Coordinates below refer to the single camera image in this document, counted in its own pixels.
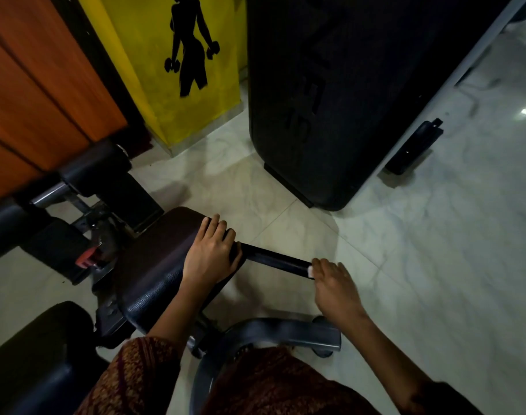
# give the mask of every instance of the person's right hand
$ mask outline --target person's right hand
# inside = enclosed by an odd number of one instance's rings
[[[315,302],[321,313],[342,330],[355,316],[366,316],[355,283],[342,263],[314,258]]]

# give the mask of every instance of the black cushion pad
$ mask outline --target black cushion pad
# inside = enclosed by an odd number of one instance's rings
[[[184,259],[204,215],[185,207],[162,216],[119,257],[112,277],[121,313],[147,333],[174,298],[182,281]],[[236,249],[231,251],[233,259]],[[209,294],[205,307],[231,276]]]
[[[86,310],[57,304],[0,347],[0,414],[70,415],[107,365]]]

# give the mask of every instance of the wood panel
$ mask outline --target wood panel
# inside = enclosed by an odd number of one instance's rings
[[[0,38],[90,139],[127,125],[50,0],[0,0]]]
[[[43,170],[53,170],[89,146],[0,47],[0,139]]]
[[[0,198],[41,175],[37,169],[0,145]]]

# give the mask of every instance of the black silhouette painting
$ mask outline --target black silhouette painting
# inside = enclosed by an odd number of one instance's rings
[[[170,29],[174,32],[173,56],[165,60],[165,70],[169,72],[172,69],[175,73],[180,71],[180,97],[186,97],[190,94],[194,80],[200,90],[207,86],[205,52],[201,42],[194,37],[196,22],[199,32],[208,45],[207,58],[212,60],[213,55],[218,54],[221,48],[217,41],[211,39],[199,0],[174,1],[176,4],[171,7],[173,16],[170,20]],[[182,69],[180,61],[176,59],[181,42],[183,45]]]

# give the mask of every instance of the person's left hand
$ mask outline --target person's left hand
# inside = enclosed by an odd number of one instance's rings
[[[201,222],[194,243],[184,261],[181,290],[207,295],[215,284],[237,270],[242,258],[240,243],[236,244],[238,255],[231,264],[229,255],[234,246],[236,232],[229,230],[226,238],[223,239],[226,222],[219,222],[219,218],[220,216],[215,214],[211,223],[208,217]]]

